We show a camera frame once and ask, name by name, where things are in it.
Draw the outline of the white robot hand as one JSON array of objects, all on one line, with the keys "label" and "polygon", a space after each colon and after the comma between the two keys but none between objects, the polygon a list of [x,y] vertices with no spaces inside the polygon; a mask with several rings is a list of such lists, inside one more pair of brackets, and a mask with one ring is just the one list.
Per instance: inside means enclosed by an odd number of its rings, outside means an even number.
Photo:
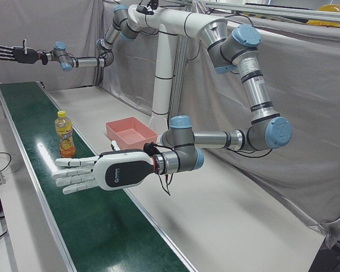
[{"label": "white robot hand", "polygon": [[52,178],[63,194],[100,187],[118,190],[139,185],[155,172],[154,159],[141,149],[104,152],[87,158],[55,160],[63,167],[52,173]]}]

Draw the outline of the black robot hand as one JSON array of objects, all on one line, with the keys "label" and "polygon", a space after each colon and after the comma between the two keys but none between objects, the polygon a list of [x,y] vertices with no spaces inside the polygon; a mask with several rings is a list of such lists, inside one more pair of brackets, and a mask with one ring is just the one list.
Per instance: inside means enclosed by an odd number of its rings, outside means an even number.
[{"label": "black robot hand", "polygon": [[22,46],[0,45],[0,60],[18,63],[34,64],[41,59],[40,54],[27,46],[27,39],[23,39]]}]

